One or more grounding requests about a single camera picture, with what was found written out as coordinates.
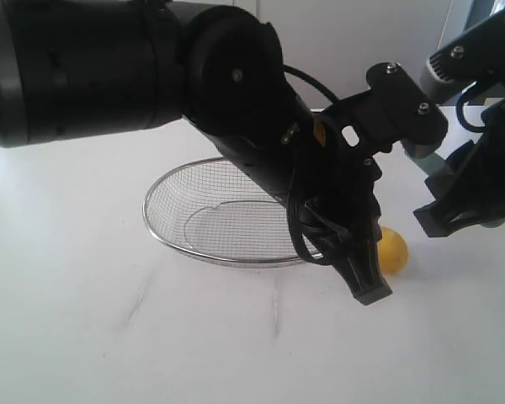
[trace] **lemon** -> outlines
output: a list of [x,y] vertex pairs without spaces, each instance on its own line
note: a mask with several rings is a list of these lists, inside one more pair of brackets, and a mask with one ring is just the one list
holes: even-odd
[[400,234],[389,227],[382,227],[381,235],[378,242],[380,271],[383,274],[396,274],[406,267],[409,257],[407,244]]

